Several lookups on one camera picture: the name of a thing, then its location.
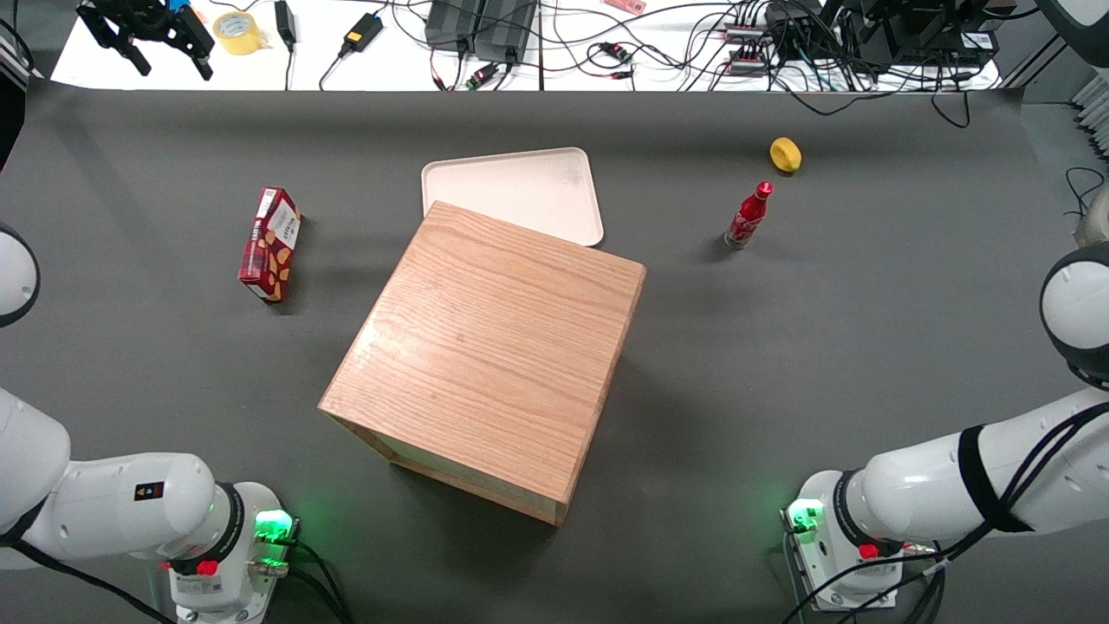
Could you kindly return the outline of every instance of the white robotic arm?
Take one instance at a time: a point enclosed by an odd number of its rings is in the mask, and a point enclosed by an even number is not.
[[[258,623],[295,531],[257,483],[216,483],[184,453],[71,462],[58,422],[0,389],[0,570],[130,553],[171,573],[177,616]]]
[[[0,328],[22,319],[38,296],[39,260],[22,236],[0,222]]]
[[[999,503],[1049,432],[1076,415],[1109,412],[1109,242],[1060,259],[1045,279],[1040,310],[1052,345],[1092,388],[882,453],[857,471],[811,477],[783,519],[806,585],[818,590],[816,608],[853,610],[883,596],[901,581],[903,549],[916,542],[960,540],[984,524],[990,534],[1045,534],[1109,518],[1109,418],[1078,429],[1011,510]],[[863,562],[876,565],[836,579]],[[895,604],[896,591],[873,606]]]

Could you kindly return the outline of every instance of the lemon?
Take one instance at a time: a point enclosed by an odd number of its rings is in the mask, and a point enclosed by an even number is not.
[[[770,144],[770,158],[774,166],[786,173],[801,168],[801,150],[793,141],[781,136]]]

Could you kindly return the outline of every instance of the gray table surface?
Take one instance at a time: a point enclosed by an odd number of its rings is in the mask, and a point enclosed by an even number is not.
[[[959,131],[926,96],[822,119],[785,95],[497,95],[38,85],[0,218],[44,284],[0,333],[0,386],[62,422],[74,459],[192,452],[268,484],[359,622],[394,624],[777,622],[777,509],[811,473],[1080,388],[1037,317],[1074,245],[1017,98],[974,95]],[[765,155],[782,134],[804,150],[792,177]],[[648,278],[556,531],[389,467],[315,406],[419,223],[420,167],[562,145],[589,153],[601,248]],[[723,250],[763,178],[765,222]],[[235,278],[264,184],[311,218],[279,307]],[[1102,526],[980,544],[939,621],[1101,620]],[[126,556],[82,567],[149,595]],[[3,623],[144,622],[42,570],[0,573],[0,605]],[[327,617],[288,581],[269,622]]]

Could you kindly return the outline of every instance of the wood grain surface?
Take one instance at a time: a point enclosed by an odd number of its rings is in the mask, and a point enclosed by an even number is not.
[[[319,409],[564,513],[645,273],[436,203]]]

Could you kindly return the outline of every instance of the tape roll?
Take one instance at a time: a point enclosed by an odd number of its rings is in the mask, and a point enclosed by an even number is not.
[[[254,18],[242,11],[232,11],[216,18],[212,32],[223,44],[223,49],[232,54],[250,54],[266,43]]]

